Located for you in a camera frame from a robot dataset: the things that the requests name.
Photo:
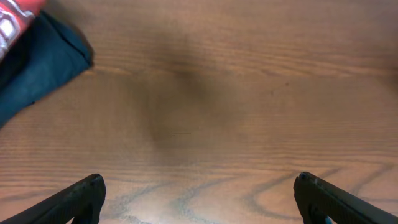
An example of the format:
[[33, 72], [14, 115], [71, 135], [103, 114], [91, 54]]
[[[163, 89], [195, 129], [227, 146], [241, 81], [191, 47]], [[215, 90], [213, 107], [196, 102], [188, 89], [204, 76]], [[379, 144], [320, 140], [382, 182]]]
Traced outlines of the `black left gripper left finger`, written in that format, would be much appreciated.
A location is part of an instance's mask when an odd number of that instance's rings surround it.
[[91, 174], [1, 224], [98, 224], [105, 197], [103, 177]]

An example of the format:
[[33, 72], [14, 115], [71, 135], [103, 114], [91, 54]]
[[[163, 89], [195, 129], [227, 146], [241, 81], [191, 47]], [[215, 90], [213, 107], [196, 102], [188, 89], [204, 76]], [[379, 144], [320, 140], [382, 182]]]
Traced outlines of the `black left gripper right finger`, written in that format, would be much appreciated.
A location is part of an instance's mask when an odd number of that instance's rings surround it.
[[294, 182], [294, 198], [306, 224], [385, 224], [397, 217], [309, 173]]

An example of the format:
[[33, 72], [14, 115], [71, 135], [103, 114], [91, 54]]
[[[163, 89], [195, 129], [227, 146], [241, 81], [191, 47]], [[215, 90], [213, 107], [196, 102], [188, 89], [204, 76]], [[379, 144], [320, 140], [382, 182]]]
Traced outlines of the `red t-shirt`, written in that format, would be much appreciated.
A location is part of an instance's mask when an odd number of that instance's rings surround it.
[[1, 60], [39, 15], [46, 0], [1, 0]]

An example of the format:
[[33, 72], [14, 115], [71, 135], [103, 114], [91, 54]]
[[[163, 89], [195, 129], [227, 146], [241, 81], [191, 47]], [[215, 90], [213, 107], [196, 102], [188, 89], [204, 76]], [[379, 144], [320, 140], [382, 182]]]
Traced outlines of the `folded navy blue garment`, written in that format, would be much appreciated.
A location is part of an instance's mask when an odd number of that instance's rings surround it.
[[92, 63], [81, 35], [42, 11], [1, 61], [1, 126]]

